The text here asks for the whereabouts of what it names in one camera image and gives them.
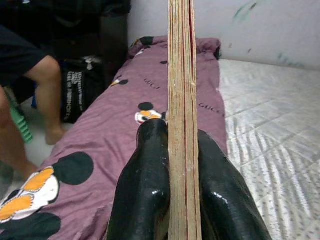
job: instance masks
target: black latex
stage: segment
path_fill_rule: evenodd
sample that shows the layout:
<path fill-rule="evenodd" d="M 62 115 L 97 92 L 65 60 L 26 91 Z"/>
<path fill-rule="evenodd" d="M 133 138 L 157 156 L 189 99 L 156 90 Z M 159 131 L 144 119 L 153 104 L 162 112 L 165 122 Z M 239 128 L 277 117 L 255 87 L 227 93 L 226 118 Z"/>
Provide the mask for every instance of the black latex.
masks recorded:
<path fill-rule="evenodd" d="M 199 137 L 203 240 L 272 240 L 244 178 L 205 132 Z M 168 130 L 146 121 L 116 188 L 107 240 L 167 238 L 170 205 Z"/>

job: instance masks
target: purple bedsheet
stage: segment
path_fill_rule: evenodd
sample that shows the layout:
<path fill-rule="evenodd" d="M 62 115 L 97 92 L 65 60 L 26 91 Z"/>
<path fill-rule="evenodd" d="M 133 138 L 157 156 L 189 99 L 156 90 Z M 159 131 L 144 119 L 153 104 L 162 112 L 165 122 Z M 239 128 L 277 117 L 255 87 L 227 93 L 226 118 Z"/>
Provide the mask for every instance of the purple bedsheet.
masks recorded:
<path fill-rule="evenodd" d="M 51 185 L 44 184 L 51 188 L 51 196 L 42 205 L 38 203 L 38 209 L 43 207 L 40 211 L 36 212 L 35 206 L 32 213 L 34 218 L 45 213 L 58 217 L 50 240 L 100 240 L 105 234 L 118 178 L 136 149 L 139 124 L 150 118 L 165 118 L 167 46 L 167 37 L 145 37 L 136 42 L 112 86 L 81 116 L 41 166 L 46 169 L 42 174 L 51 181 Z M 219 47 L 219 40 L 214 38 L 197 40 L 198 127 L 227 153 L 225 107 L 215 57 Z M 77 156 L 83 161 L 77 162 Z"/>

